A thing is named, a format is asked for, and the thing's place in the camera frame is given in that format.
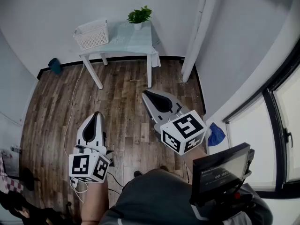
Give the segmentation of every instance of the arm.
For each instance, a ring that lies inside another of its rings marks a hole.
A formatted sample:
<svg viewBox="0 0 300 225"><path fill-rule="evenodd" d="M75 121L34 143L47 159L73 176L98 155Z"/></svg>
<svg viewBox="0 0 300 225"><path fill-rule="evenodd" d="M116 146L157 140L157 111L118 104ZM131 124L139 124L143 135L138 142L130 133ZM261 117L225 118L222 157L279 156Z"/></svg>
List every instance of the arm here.
<svg viewBox="0 0 300 225"><path fill-rule="evenodd" d="M107 178L104 183L89 184L81 210L82 225L98 225L109 209Z"/></svg>
<svg viewBox="0 0 300 225"><path fill-rule="evenodd" d="M193 160L207 156L207 154L200 148L195 147L191 151L182 155L182 159L185 161L187 167L193 172Z"/></svg>

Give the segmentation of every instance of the white pipe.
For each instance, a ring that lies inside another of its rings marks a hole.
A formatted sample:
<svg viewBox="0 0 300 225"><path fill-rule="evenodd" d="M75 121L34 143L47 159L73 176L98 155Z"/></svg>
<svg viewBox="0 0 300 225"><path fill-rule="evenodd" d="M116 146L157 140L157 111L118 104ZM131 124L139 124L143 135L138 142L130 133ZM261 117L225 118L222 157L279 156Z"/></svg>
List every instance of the white pipe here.
<svg viewBox="0 0 300 225"><path fill-rule="evenodd" d="M192 72L193 66L196 62L196 59L198 57L201 45L203 43L203 40L205 38L206 31L208 29L208 26L210 24L210 19L212 15L212 11L214 9L214 6L216 4L217 0L206 0L205 6L202 12L202 18L199 25L199 29L197 31L197 35L195 38L195 42L193 44L193 49L191 51L191 54L189 55L189 58L187 60L186 68L183 72L183 82L187 82L188 78Z"/></svg>
<svg viewBox="0 0 300 225"><path fill-rule="evenodd" d="M184 63L183 63L182 69L181 69L181 73L182 74L183 74L184 70L187 67L188 58L189 58L189 56L191 54L192 47L193 47L193 44L194 44L194 41L195 41L195 37L197 35L197 31L198 31L199 24L200 24L200 21L201 21L201 17L202 17L202 12L203 12L203 9L204 9L205 1L206 0L199 0L199 3L198 3L196 18L195 18L195 21L194 21L194 26L193 26L193 29L192 29L191 36L189 38L189 43L188 43L188 47L187 47L186 57L184 59Z"/></svg>

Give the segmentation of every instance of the window handle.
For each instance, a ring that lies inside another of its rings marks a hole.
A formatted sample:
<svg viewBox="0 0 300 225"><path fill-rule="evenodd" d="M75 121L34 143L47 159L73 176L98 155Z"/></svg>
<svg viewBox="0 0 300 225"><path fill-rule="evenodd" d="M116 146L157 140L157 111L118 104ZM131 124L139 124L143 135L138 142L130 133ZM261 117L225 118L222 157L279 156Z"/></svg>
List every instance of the window handle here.
<svg viewBox="0 0 300 225"><path fill-rule="evenodd" d="M291 137L291 143L292 143L292 148L293 148L293 135L291 132L288 133L287 128L284 128L284 133L285 133L285 142L289 142L289 137Z"/></svg>

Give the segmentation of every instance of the white pot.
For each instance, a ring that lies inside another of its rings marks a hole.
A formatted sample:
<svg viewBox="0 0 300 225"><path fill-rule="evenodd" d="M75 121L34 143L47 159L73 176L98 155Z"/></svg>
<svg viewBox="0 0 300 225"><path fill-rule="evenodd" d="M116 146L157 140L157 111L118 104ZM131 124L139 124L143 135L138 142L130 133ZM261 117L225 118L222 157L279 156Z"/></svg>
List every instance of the white pot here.
<svg viewBox="0 0 300 225"><path fill-rule="evenodd" d="M139 29L142 28L142 22L140 22L140 23L134 23L133 26L134 26L135 30L139 30Z"/></svg>

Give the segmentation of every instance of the small screen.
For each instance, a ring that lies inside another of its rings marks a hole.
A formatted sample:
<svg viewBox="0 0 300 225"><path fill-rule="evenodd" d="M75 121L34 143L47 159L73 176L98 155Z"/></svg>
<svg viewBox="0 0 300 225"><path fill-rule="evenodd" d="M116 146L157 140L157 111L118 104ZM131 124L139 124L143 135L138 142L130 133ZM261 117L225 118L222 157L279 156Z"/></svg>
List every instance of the small screen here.
<svg viewBox="0 0 300 225"><path fill-rule="evenodd" d="M242 179L248 153L236 157L219 166L202 171L199 192L207 192L236 179Z"/></svg>

